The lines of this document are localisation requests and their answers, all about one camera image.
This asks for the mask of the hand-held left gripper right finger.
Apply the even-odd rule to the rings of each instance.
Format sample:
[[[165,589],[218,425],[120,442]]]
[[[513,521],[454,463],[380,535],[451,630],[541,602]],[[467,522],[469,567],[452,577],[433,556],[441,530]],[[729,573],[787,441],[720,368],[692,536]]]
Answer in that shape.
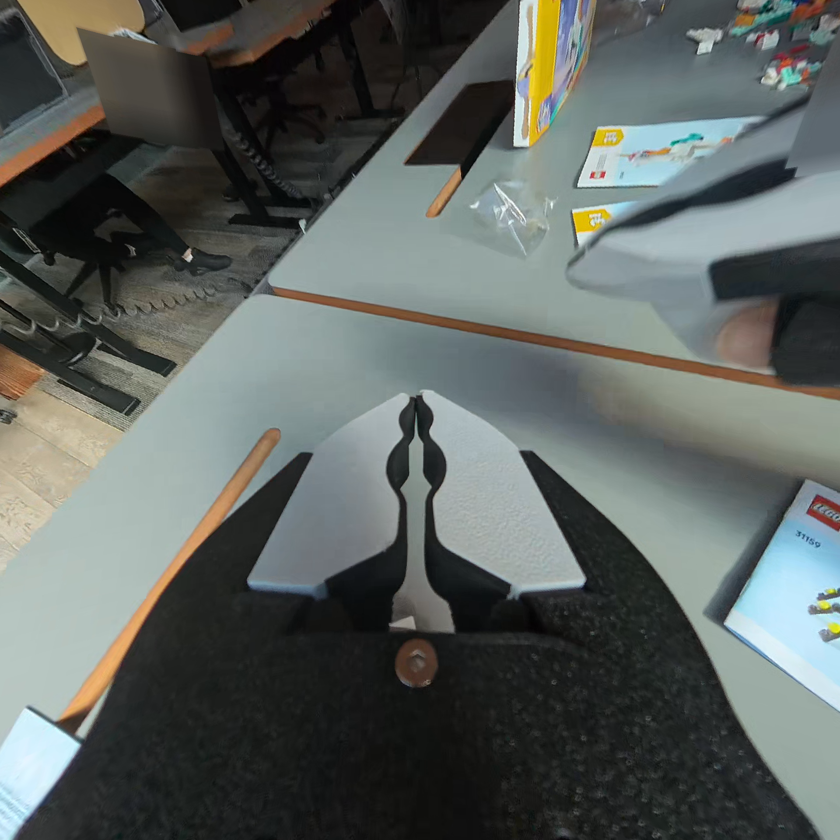
[[[418,397],[429,485],[424,562],[457,634],[490,629],[523,596],[577,592],[586,576],[520,448],[431,390]]]

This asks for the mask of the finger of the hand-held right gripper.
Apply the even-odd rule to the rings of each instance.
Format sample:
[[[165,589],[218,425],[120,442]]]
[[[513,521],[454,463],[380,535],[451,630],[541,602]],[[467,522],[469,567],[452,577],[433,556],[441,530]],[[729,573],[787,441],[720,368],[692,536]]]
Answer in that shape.
[[[809,181],[789,165],[804,98],[690,163],[614,225],[808,225]]]
[[[745,309],[838,296],[838,172],[684,171],[581,247],[570,283],[646,302],[697,357],[716,361]]]

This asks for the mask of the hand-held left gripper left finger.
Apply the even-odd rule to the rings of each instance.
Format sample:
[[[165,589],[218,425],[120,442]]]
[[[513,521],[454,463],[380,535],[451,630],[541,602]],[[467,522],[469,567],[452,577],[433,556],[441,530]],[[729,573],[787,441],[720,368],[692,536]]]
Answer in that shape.
[[[341,605],[354,629],[386,631],[406,577],[406,499],[416,398],[397,394],[311,453],[255,566],[255,592]]]

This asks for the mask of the orange-edged desk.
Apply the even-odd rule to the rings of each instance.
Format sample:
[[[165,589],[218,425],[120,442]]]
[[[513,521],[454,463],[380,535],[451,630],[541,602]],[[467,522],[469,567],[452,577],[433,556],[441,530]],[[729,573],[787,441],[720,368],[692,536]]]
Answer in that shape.
[[[334,1],[257,1],[215,23],[187,31],[172,16],[147,25],[146,37],[162,46],[205,56],[215,68],[252,65],[286,40],[300,39],[331,15]]]
[[[2,138],[1,186],[14,181],[104,120],[104,111],[98,102],[75,114],[70,114],[68,109],[55,108]]]

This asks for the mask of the person's right hand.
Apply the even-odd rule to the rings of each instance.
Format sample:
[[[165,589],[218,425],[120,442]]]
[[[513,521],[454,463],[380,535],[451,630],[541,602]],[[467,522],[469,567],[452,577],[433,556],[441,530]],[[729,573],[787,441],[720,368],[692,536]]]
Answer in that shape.
[[[779,308],[779,302],[767,301],[732,316],[718,332],[718,358],[745,369],[769,369]]]

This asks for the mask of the white instruction booklet yellow corner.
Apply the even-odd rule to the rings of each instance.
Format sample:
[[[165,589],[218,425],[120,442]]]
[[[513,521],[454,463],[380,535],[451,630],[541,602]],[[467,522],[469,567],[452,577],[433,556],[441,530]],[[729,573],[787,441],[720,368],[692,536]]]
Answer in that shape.
[[[576,186],[660,186],[761,121],[762,117],[745,117],[599,126]]]
[[[598,203],[572,209],[570,218],[576,248],[582,248],[603,226],[628,212],[636,204],[636,201]]]

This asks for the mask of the pile of loose toy bricks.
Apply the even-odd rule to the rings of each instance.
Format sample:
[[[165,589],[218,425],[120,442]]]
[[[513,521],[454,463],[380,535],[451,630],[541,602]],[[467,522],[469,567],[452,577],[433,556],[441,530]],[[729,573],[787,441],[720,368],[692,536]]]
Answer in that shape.
[[[690,28],[686,38],[698,56],[709,55],[725,39],[766,53],[759,84],[786,91],[814,87],[838,29],[838,2],[738,1],[727,24]]]

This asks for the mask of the clear plastic bag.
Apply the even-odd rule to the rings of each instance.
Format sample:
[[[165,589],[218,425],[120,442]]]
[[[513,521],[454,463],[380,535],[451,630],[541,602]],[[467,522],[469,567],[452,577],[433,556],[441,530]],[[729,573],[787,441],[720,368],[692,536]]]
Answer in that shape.
[[[467,217],[479,244],[528,259],[550,231],[558,200],[523,180],[496,181],[469,202]]]

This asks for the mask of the yellow toy box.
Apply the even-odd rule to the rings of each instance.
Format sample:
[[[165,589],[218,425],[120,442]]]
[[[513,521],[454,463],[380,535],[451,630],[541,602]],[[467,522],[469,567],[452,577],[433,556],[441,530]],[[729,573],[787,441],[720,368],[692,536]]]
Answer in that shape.
[[[530,148],[549,130],[585,67],[595,1],[520,1],[513,146]]]

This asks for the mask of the blue instruction booklet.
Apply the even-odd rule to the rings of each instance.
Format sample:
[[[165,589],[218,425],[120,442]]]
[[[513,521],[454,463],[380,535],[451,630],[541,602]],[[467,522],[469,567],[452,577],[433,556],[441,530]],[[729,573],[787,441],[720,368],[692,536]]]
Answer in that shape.
[[[839,709],[839,493],[806,480],[725,623],[731,634]]]

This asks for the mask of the black office chair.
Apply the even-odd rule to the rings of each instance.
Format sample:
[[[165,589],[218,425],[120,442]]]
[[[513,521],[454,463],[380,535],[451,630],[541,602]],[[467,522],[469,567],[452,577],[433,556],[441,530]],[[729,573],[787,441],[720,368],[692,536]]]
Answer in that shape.
[[[70,298],[97,271],[105,309],[116,312],[113,270],[124,272],[126,248],[96,235],[111,207],[93,187],[140,141],[93,129],[72,140],[2,186],[2,225],[47,265],[57,254],[79,260],[82,267],[66,290]]]

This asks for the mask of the tan wooden board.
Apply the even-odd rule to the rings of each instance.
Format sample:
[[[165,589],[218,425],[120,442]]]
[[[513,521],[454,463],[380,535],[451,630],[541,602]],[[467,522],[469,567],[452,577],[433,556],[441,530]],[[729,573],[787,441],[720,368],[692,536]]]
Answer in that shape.
[[[140,34],[145,28],[138,1],[17,1],[17,5],[52,52],[74,67],[87,62],[79,29],[112,35],[120,29]]]

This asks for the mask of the black desk frame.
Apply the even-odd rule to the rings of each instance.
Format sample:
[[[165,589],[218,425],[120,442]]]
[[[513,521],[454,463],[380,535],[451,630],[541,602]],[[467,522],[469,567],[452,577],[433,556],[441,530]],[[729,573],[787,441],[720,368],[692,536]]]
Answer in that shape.
[[[114,270],[123,272],[121,264],[113,267],[92,260],[84,263],[70,283],[67,294],[59,292],[5,252],[2,252],[1,266],[4,279],[17,282],[56,315],[51,324],[39,322],[2,300],[2,314],[11,316],[13,320],[10,325],[2,325],[2,350],[37,366],[73,392],[122,416],[132,415],[138,409],[140,400],[78,369],[93,351],[102,351],[161,377],[168,377],[175,371],[173,360],[140,349],[106,326],[104,319],[118,313],[112,298],[111,274]],[[99,277],[103,314],[93,314],[72,295],[93,275]]]

